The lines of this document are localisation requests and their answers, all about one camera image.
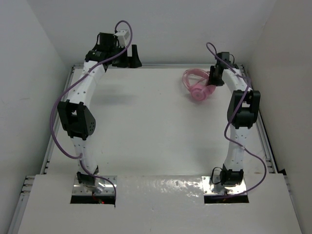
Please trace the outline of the pink headphones with cable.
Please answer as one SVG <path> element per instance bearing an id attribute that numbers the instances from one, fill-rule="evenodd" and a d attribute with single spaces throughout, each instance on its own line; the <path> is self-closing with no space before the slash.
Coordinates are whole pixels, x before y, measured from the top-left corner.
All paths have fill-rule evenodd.
<path id="1" fill-rule="evenodd" d="M 207 85 L 210 72 L 202 69 L 188 69 L 182 75 L 182 83 L 195 101 L 205 101 L 216 90 L 215 85 Z M 190 78 L 198 78 L 194 84 L 190 84 Z"/>

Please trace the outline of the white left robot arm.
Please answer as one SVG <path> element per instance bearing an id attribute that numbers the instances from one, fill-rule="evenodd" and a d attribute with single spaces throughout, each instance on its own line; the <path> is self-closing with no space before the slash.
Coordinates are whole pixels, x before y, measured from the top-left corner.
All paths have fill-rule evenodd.
<path id="1" fill-rule="evenodd" d="M 66 100 L 58 100 L 54 107 L 76 154 L 72 156 L 64 149 L 61 151 L 67 157 L 77 160 L 78 182 L 92 192 L 101 192 L 109 180 L 99 176 L 98 164 L 89 146 L 91 135 L 96 129 L 96 119 L 90 111 L 91 99 L 109 66 L 142 66 L 132 37 L 130 30 L 115 30 L 113 34 L 99 33 L 96 44 L 85 56 L 79 80 L 64 92 Z"/>

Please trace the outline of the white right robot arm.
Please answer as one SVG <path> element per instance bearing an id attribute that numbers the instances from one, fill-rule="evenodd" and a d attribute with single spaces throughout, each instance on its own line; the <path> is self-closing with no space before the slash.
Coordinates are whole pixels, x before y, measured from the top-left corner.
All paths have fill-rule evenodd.
<path id="1" fill-rule="evenodd" d="M 254 91 L 246 81 L 238 67 L 230 62 L 229 52 L 216 54 L 216 64 L 210 67 L 207 85 L 227 85 L 232 97 L 227 110 L 228 124 L 224 131 L 230 131 L 229 148 L 226 159 L 220 168 L 219 181 L 212 178 L 212 183 L 221 186 L 236 186 L 241 184 L 244 176 L 243 158 L 245 143 L 253 124 L 257 121 L 260 97 L 259 91 Z"/>

